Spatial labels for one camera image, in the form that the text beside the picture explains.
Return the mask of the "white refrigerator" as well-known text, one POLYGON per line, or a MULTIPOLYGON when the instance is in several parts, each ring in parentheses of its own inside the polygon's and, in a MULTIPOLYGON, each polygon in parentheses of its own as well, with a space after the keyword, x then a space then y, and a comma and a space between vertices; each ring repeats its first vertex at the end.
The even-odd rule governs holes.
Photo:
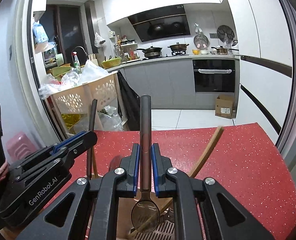
POLYGON ((235 122, 257 123, 273 143, 284 126, 292 90, 290 31, 279 0, 227 0, 240 55, 235 122))

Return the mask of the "pink plastic stool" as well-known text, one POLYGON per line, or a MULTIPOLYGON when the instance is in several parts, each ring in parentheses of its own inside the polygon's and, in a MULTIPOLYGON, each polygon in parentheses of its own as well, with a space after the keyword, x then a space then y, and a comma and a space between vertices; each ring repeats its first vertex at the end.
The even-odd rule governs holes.
POLYGON ((24 132, 19 132, 6 142, 6 150, 8 162, 13 163, 36 152, 37 148, 24 132))

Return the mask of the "black wok on stove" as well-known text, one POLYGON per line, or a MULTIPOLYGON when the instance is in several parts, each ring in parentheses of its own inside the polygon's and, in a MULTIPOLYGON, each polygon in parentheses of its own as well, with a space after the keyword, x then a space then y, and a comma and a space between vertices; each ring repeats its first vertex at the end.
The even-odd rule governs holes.
POLYGON ((160 47, 150 46, 150 48, 146 48, 146 49, 137 48, 137 50, 142 51, 145 58, 147 59, 155 59, 155 58, 162 57, 162 48, 160 47))

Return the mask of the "built-in black oven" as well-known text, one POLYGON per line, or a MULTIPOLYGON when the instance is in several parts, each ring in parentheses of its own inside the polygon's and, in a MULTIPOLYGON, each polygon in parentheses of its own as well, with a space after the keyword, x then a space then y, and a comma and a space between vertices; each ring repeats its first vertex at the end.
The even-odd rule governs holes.
POLYGON ((234 60, 192 60, 196 93, 234 93, 234 60))

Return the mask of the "cardboard box on floor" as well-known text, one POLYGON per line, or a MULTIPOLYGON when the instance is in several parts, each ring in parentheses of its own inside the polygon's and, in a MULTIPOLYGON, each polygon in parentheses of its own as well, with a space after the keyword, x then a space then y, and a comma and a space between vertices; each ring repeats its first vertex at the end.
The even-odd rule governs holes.
POLYGON ((232 119, 234 103, 235 99, 232 95, 220 94, 215 101, 215 115, 232 119))

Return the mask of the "black hanging cloth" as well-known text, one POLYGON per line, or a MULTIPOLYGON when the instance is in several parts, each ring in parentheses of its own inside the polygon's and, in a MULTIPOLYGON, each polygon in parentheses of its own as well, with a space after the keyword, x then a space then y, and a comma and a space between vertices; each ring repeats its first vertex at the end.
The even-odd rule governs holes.
POLYGON ((122 73, 117 71, 120 92, 123 100, 124 110, 127 116, 128 128, 131 131, 140 130, 140 96, 129 86, 122 73))

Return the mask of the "dark spoon black handle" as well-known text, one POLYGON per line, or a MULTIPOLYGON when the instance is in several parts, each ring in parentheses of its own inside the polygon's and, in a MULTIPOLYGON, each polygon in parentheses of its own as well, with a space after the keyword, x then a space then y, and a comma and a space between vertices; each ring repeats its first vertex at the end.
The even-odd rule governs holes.
POLYGON ((96 108, 97 108, 97 100, 94 99, 91 102, 91 106, 89 108, 89 125, 88 125, 88 130, 90 132, 90 136, 89 136, 89 145, 90 148, 87 150, 87 178, 89 180, 91 180, 92 178, 94 178, 94 176, 92 175, 93 173, 93 169, 92 169, 92 157, 91 157, 91 148, 94 147, 94 145, 96 144, 96 137, 95 137, 95 133, 94 133, 94 126, 95 126, 95 117, 96 117, 96 108))

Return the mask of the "brown pot on stove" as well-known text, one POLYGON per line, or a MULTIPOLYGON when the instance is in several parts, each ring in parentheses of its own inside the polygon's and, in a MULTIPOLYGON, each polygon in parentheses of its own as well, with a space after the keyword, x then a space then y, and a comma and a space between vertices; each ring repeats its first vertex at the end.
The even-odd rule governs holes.
POLYGON ((176 44, 168 46, 168 48, 170 48, 172 56, 178 56, 186 55, 188 46, 189 44, 177 42, 176 44))

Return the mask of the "beige utensil holder caddy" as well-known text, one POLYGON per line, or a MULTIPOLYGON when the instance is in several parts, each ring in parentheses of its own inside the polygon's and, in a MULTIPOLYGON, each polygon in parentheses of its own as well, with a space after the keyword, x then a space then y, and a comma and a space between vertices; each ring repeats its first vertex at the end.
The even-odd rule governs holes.
POLYGON ((174 226, 171 198, 119 201, 116 239, 173 239, 174 226))

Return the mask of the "plain bamboo chopstick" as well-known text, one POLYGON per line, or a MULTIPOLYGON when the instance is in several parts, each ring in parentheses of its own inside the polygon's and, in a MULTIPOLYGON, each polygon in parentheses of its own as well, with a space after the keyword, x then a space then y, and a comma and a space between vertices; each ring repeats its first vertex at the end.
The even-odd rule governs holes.
POLYGON ((93 147, 91 148, 91 157, 92 157, 92 169, 93 169, 92 175, 94 176, 94 178, 98 178, 98 171, 97 171, 96 157, 95 157, 95 149, 93 147))

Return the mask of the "black range hood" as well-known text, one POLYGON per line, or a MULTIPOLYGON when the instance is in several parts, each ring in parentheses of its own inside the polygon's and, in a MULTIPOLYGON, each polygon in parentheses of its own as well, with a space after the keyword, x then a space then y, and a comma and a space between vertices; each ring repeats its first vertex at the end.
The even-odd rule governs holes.
POLYGON ((141 42, 190 35, 182 4, 160 7, 128 16, 141 42))

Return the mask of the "beige plastic storage cart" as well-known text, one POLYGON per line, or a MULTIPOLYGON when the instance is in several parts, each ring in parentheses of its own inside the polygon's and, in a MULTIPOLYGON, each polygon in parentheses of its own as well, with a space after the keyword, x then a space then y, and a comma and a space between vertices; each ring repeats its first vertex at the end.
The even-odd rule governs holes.
POLYGON ((85 83, 84 85, 66 89, 50 95, 54 111, 59 118, 59 125, 66 138, 72 136, 71 128, 68 128, 62 118, 63 114, 89 115, 91 102, 97 100, 97 110, 101 111, 105 106, 117 102, 122 113, 122 125, 125 125, 128 118, 124 109, 121 95, 118 72, 114 71, 109 75, 85 83))

